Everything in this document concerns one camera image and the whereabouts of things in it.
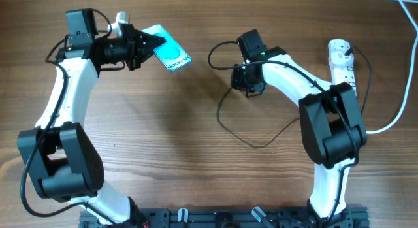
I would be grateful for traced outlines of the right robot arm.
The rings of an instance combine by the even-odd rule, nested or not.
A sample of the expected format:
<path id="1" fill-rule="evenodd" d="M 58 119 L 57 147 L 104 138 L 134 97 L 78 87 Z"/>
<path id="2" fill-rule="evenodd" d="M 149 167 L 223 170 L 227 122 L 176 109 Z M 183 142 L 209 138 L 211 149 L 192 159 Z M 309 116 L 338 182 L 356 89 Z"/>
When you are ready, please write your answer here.
<path id="1" fill-rule="evenodd" d="M 267 48 L 255 29 L 236 43 L 243 63 L 233 68 L 232 88 L 262 93 L 269 85 L 298 106 L 302 143 L 315 164 L 310 209 L 320 227 L 341 222 L 347 214 L 347 176 L 367 139 L 354 89 L 310 74 L 278 46 Z"/>

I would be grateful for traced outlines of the smartphone with teal screen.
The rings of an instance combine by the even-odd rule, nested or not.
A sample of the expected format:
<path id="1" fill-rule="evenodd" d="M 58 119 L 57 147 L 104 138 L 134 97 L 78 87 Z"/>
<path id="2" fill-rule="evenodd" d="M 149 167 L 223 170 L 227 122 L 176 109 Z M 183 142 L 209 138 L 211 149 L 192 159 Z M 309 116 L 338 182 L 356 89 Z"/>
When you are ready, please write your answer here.
<path id="1" fill-rule="evenodd" d="M 164 44 L 158 46 L 153 51 L 170 72 L 173 73 L 174 71 L 177 71 L 192 62 L 189 54 L 176 42 L 176 40 L 161 24 L 156 24 L 143 29 L 142 32 L 163 37 L 166 40 Z"/>

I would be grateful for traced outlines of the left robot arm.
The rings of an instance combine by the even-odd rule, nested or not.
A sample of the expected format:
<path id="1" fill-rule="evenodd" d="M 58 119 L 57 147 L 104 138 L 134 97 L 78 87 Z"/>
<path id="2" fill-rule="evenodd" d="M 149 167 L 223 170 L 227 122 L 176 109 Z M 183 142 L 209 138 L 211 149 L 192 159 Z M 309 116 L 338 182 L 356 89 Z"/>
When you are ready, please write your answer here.
<path id="1" fill-rule="evenodd" d="M 116 70 L 117 63 L 140 68 L 165 39 L 128 22 L 110 24 L 100 35 L 96 14 L 93 8 L 68 11 L 69 33 L 46 56 L 57 76 L 41 118 L 18 135 L 25 165 L 20 198 L 30 214 L 39 216 L 26 197 L 26 183 L 31 181 L 40 198 L 63 203 L 65 210 L 79 206 L 103 227 L 147 227 L 148 219 L 132 198 L 105 181 L 103 162 L 84 131 L 84 120 L 100 73 Z"/>

